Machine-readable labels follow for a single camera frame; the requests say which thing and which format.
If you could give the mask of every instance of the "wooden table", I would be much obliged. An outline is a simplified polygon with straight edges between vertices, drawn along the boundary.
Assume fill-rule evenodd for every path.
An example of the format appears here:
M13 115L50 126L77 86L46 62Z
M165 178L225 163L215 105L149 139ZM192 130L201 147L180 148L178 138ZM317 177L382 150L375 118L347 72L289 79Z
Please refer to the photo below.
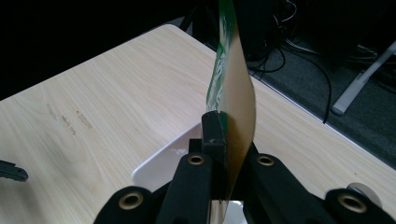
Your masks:
M200 120L215 52L165 25L0 102L1 223L92 223L131 172ZM254 80L255 144L312 193L361 182L396 217L396 172Z

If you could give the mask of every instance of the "black metal bracket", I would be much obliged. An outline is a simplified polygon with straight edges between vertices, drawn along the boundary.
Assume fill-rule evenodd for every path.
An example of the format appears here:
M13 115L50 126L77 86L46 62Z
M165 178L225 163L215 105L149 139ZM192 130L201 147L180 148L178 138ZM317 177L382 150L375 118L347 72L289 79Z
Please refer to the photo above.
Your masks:
M0 177L24 182L29 175L22 168L16 167L15 163L0 161Z
M191 139L172 181L155 192L128 187L105 204L99 223L209 223L211 200L227 186L227 142L217 111L202 116L202 139ZM396 223L365 196L333 189L325 200L309 193L278 158L252 143L232 200L244 204L251 223Z

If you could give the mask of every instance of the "black object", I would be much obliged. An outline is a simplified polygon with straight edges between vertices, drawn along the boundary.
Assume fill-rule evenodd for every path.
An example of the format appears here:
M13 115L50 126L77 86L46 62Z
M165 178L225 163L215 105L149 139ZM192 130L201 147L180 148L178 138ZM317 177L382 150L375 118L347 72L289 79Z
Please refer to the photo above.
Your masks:
M16 167L15 163L0 161L0 177L24 182L29 175L22 168Z
M233 0L241 45L247 61L267 56L283 40L280 26L288 12L284 0ZM216 50L219 44L219 1L197 0L180 29L192 26L192 36Z
M0 1L0 100L185 16L184 0Z
M116 192L94 223L208 223L210 202L219 198L212 189L226 188L224 179L213 175L224 172L225 167L214 164L226 162L226 151L220 153L224 136L217 133L222 130L219 118L217 111L203 115L202 143L191 140L193 148L180 160L170 183L153 193L138 187ZM349 189L331 190L324 201L317 198L279 159L258 153L254 144L232 200L243 201L248 223L396 223L366 197Z
M396 4L392 0L308 0L305 4L299 5L299 8L306 7L306 14L299 24L300 32L324 56L326 65L333 71L361 43L369 42L370 47L383 48L382 42L390 45L394 41L395 21L382 19L394 14ZM373 36L376 43L369 41Z

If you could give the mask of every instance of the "desk leg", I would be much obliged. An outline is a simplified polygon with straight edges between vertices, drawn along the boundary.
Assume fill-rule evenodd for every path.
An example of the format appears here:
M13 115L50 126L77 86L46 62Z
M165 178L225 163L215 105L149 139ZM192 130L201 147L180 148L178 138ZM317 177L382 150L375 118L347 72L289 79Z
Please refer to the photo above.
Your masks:
M395 52L396 40L364 73L358 74L358 76L346 88L341 97L338 98L337 102L335 102L335 104L332 106L332 112L337 115L344 115L350 104L352 104L352 101L355 100L356 96L369 80L370 76Z

